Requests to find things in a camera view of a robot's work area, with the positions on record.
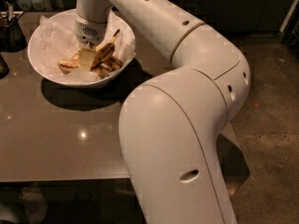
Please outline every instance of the robotic arm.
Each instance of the robotic arm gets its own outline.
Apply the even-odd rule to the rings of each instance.
[[[78,0],[79,41],[103,39],[111,4],[177,68],[121,109],[121,150],[147,222],[236,223],[216,140],[248,96],[245,57],[167,0]]]

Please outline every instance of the gray table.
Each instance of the gray table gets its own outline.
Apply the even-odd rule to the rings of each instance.
[[[27,40],[40,15],[20,18]],[[129,177],[118,133],[121,102],[134,86],[172,69],[133,29],[135,60],[100,90],[72,90],[47,81],[28,62],[27,49],[1,53],[10,73],[0,80],[0,182]],[[235,140],[231,126],[224,136]]]

